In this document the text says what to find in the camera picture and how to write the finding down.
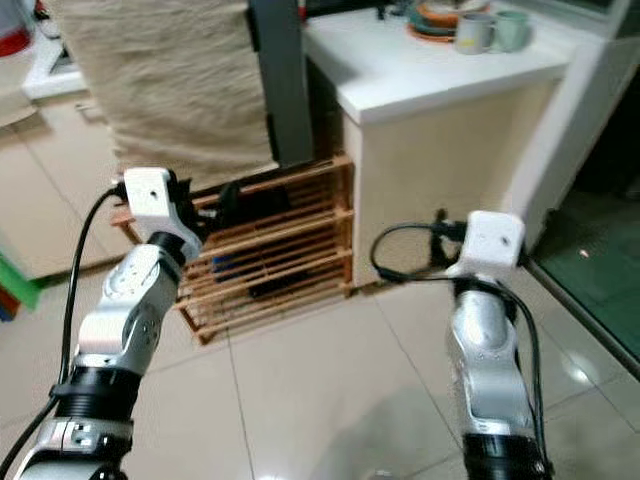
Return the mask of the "dark cooktop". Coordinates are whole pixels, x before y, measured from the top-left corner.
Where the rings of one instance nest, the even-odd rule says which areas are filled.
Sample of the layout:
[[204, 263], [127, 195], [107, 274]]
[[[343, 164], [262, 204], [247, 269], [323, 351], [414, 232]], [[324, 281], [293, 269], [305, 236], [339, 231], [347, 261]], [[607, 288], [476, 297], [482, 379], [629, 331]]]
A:
[[47, 55], [41, 72], [47, 77], [79, 76], [81, 68], [63, 42], [52, 41], [47, 44]]

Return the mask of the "red container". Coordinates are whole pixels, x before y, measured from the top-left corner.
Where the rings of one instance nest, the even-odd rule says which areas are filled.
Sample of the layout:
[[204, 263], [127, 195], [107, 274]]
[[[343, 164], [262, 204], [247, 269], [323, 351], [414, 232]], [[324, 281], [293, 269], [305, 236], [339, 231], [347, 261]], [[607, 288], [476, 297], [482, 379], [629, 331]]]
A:
[[8, 58], [31, 45], [24, 0], [0, 0], [0, 58]]

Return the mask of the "orange and green plate stack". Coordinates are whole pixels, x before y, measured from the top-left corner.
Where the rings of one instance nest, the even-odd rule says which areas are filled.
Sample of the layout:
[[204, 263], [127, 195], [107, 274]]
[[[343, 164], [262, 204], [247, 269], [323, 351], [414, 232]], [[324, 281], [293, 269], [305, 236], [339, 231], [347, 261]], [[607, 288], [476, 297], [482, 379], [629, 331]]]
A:
[[463, 15], [488, 13], [490, 9], [492, 0], [410, 0], [406, 29], [419, 40], [449, 44]]

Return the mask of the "wooden slatted rack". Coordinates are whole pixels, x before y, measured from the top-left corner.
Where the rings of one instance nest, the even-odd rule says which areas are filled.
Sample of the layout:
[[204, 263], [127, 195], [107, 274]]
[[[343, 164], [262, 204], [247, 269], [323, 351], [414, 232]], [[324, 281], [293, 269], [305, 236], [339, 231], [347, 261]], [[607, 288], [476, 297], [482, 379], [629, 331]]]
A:
[[189, 260], [174, 310], [193, 339], [270, 323], [355, 289], [352, 177], [346, 155], [243, 180], [237, 223]]

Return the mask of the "pale green mug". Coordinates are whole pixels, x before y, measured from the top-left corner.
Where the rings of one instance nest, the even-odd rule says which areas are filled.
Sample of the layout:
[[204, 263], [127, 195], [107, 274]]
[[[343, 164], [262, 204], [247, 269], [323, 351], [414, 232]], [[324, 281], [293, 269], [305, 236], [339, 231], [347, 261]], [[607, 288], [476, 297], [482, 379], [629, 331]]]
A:
[[530, 15], [516, 10], [502, 10], [494, 14], [494, 44], [500, 52], [518, 52], [529, 45], [532, 27]]

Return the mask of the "grey mug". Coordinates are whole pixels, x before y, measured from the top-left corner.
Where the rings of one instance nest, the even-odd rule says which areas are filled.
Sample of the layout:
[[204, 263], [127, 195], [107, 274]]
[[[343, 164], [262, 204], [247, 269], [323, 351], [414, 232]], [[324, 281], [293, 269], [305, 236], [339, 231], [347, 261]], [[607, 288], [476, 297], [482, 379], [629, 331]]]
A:
[[458, 15], [454, 29], [453, 49], [463, 55], [479, 55], [492, 50], [495, 17], [484, 12]]

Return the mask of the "dark grey fridge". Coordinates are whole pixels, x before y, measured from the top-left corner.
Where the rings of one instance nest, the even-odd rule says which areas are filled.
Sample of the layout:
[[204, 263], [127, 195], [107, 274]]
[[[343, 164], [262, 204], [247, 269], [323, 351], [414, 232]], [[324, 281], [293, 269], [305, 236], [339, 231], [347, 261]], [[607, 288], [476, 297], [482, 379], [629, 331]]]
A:
[[337, 104], [328, 79], [308, 59], [306, 15], [298, 0], [248, 0], [246, 23], [259, 63], [271, 177], [301, 172], [340, 154]]

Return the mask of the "glass sliding door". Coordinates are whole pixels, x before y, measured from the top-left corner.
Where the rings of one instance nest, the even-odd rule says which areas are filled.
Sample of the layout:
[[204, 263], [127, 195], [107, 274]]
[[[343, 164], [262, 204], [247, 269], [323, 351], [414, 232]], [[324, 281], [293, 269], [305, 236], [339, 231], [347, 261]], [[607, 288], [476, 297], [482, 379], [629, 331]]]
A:
[[640, 100], [622, 100], [561, 179], [535, 264], [640, 381]]

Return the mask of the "beige hanging cloth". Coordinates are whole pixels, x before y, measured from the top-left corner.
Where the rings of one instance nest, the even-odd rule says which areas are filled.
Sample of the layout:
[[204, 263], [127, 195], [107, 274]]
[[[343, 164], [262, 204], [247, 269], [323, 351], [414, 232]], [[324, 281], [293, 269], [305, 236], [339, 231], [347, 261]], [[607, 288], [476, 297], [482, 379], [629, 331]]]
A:
[[47, 0], [122, 168], [193, 187], [276, 168], [248, 0]]

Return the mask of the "white kitchen counter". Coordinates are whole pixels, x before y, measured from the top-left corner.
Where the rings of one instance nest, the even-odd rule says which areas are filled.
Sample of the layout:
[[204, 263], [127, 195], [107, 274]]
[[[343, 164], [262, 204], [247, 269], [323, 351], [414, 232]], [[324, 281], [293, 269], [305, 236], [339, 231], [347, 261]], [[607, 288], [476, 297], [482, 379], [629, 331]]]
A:
[[640, 0], [607, 13], [520, 0], [530, 45], [462, 54], [374, 10], [321, 15], [303, 31], [332, 82], [355, 165], [353, 284], [376, 280], [372, 238], [439, 210], [512, 212], [539, 242], [628, 83], [640, 78]]

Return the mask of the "green board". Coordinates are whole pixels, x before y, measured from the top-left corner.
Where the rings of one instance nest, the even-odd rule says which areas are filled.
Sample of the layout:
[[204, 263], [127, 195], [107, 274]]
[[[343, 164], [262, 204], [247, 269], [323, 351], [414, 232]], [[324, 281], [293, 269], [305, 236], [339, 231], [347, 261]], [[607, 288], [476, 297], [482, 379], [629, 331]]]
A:
[[14, 293], [13, 287], [17, 284], [20, 276], [15, 273], [12, 265], [6, 261], [3, 253], [0, 255], [0, 302], [3, 307], [3, 323], [12, 323], [17, 317], [20, 308], [22, 308], [22, 300]]

